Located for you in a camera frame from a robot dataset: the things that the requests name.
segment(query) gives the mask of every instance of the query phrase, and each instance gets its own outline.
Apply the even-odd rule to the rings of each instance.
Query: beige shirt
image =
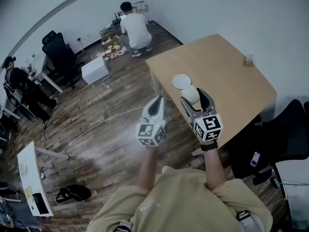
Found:
[[[133,223],[133,232],[239,232],[236,214],[242,210],[259,217],[270,231],[271,213],[240,179],[213,191],[205,180],[201,170],[170,168],[150,193],[137,186],[119,188],[87,232],[112,232],[121,220]]]

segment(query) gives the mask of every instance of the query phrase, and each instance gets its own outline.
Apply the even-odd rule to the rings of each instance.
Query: black wristwatch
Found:
[[[213,143],[210,145],[201,145],[201,150],[203,151],[210,151],[212,149],[218,149],[217,140],[214,140]]]

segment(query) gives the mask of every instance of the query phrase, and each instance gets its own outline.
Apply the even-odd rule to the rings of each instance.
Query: shoe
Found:
[[[134,51],[132,53],[132,57],[139,57],[141,55],[141,52],[138,52],[138,51]]]
[[[56,101],[56,106],[54,107],[54,109],[56,109],[58,107],[58,98],[55,97],[54,100]]]
[[[146,52],[151,52],[153,47],[146,48]]]
[[[8,188],[8,186],[8,183],[2,181],[0,182],[0,190],[5,190]]]

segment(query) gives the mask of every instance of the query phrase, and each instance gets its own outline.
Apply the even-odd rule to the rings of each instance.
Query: backpack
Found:
[[[79,185],[70,185],[60,189],[56,197],[56,202],[62,203],[70,199],[75,199],[76,201],[82,201],[90,197],[91,197],[91,191],[88,188]]]

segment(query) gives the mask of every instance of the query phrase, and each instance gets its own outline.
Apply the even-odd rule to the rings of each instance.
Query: wooden floor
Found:
[[[177,47],[177,42],[155,24],[150,26],[150,31],[154,39],[151,53],[138,58],[126,53],[109,62],[112,74],[105,83],[110,88],[103,86],[101,80],[89,86],[81,74],[76,76],[75,89],[69,84],[66,87],[59,84],[64,89],[62,94],[48,83],[43,84],[43,89],[49,95],[59,99],[58,108],[48,110],[52,112],[45,134],[49,150],[60,152],[92,126],[113,115],[143,107],[155,97],[145,59]],[[78,56],[78,61],[87,63],[95,53],[96,50],[86,51]],[[203,167],[202,157],[191,156],[199,143],[188,124],[172,101],[167,101],[166,110],[168,133],[159,149],[159,167]],[[144,152],[144,148],[135,140],[135,127],[141,112],[139,109],[100,124],[66,149],[70,160],[56,159],[53,162],[54,168],[46,173],[43,184],[50,204],[56,206],[56,211],[54,217],[40,219],[43,231],[85,231],[90,219],[116,189],[134,183]],[[0,164],[1,180],[17,189],[21,187],[21,181],[16,155],[31,141],[44,147],[42,123],[32,123],[23,118],[19,123],[19,132],[13,133],[7,143],[4,160]],[[228,155],[224,149],[219,152],[231,179],[233,174],[228,165]],[[267,206],[282,198],[281,190],[274,189],[269,181],[258,186],[253,186],[252,177],[244,181]],[[63,204],[57,206],[55,198],[59,189],[71,184],[88,187],[92,197],[86,203],[67,202],[67,208]],[[277,223],[286,214],[286,205],[280,201],[270,210],[274,223]]]

